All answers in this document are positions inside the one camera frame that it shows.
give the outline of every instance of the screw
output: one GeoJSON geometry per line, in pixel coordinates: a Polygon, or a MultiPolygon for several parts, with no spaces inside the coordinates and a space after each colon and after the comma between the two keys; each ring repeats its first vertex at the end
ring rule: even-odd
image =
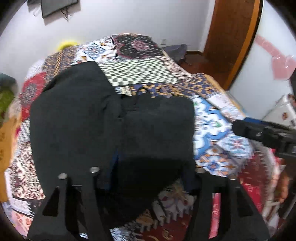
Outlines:
{"type": "Polygon", "coordinates": [[[279,135],[280,135],[281,137],[286,137],[286,136],[287,136],[287,134],[286,134],[286,133],[283,133],[283,132],[279,133],[279,135]]]}
{"type": "Polygon", "coordinates": [[[197,172],[197,173],[205,173],[205,169],[203,169],[202,167],[198,167],[198,168],[196,169],[196,172],[197,172]]]}
{"type": "Polygon", "coordinates": [[[91,173],[96,173],[96,172],[98,172],[99,170],[100,170],[99,167],[91,167],[91,168],[89,169],[89,171],[90,171],[91,173]]]}
{"type": "Polygon", "coordinates": [[[256,134],[256,137],[260,137],[260,136],[262,136],[262,132],[258,132],[258,133],[256,134]]]}
{"type": "Polygon", "coordinates": [[[68,177],[68,175],[66,174],[66,173],[61,173],[60,175],[58,175],[58,178],[60,179],[60,180],[64,180],[64,179],[66,179],[68,177]]]}
{"type": "Polygon", "coordinates": [[[229,175],[228,175],[228,178],[229,178],[230,180],[236,180],[237,176],[236,176],[235,174],[229,174],[229,175]]]}

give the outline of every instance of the pink wall decoration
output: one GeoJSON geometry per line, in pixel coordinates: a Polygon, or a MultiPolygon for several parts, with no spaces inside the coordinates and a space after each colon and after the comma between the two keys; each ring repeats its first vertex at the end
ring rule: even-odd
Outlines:
{"type": "Polygon", "coordinates": [[[255,37],[255,43],[264,48],[270,55],[271,67],[275,80],[287,80],[291,77],[293,71],[296,68],[296,61],[292,55],[285,56],[279,51],[272,43],[257,34],[255,37]]]}

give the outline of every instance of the colorful bedspread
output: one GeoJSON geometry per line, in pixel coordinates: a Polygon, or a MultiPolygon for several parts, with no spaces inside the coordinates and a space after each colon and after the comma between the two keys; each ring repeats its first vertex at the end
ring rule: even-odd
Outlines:
{"type": "MultiPolygon", "coordinates": [[[[262,208],[271,174],[266,168],[266,158],[260,159],[260,150],[231,131],[231,122],[244,118],[236,104],[212,77],[186,72],[165,56],[150,37],[117,34],[61,50],[39,60],[28,71],[16,100],[21,105],[22,124],[14,157],[6,172],[11,219],[21,234],[27,234],[45,198],[32,159],[30,105],[61,71],[86,61],[98,63],[118,94],[133,95],[144,86],[153,96],[190,98],[195,108],[193,145],[197,166],[213,175],[239,175],[246,189],[252,189],[249,194],[258,209],[262,208]],[[257,172],[250,175],[253,167],[257,172]]],[[[112,235],[116,240],[182,240],[193,203],[194,197],[185,193],[177,181],[159,194],[151,210],[124,227],[113,229],[112,235]]]]}

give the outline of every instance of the checkered pattern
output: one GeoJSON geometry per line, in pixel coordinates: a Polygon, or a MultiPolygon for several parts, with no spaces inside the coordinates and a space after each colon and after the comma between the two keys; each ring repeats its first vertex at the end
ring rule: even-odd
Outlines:
{"type": "Polygon", "coordinates": [[[113,86],[164,82],[176,84],[175,78],[158,58],[133,59],[99,64],[113,86]]]}
{"type": "Polygon", "coordinates": [[[20,132],[17,137],[17,142],[26,143],[30,141],[30,119],[26,119],[22,122],[20,126],[20,132]]]}

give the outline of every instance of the white wall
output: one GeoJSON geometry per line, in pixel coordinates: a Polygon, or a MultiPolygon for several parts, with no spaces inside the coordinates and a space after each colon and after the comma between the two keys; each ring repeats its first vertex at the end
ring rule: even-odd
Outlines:
{"type": "Polygon", "coordinates": [[[211,22],[212,22],[212,17],[213,17],[213,12],[215,8],[215,0],[208,0],[209,6],[207,9],[207,16],[205,20],[205,25],[204,25],[204,31],[202,33],[201,41],[200,41],[200,47],[199,50],[201,52],[204,51],[205,49],[205,44],[207,43],[207,37],[209,35],[210,27],[211,27],[211,22]]]}
{"type": "MultiPolygon", "coordinates": [[[[264,1],[257,34],[271,42],[285,56],[296,57],[296,40],[281,16],[264,1]]],[[[261,119],[284,94],[292,93],[289,81],[274,80],[272,56],[257,43],[253,43],[241,72],[230,93],[244,107],[247,114],[261,119]]]]}
{"type": "Polygon", "coordinates": [[[80,43],[102,36],[135,32],[151,36],[160,44],[187,44],[188,50],[203,50],[205,23],[214,0],[80,0],[69,12],[67,22],[61,12],[42,19],[25,3],[0,36],[0,72],[23,83],[28,68],[38,59],[56,51],[64,40],[80,43]]]}

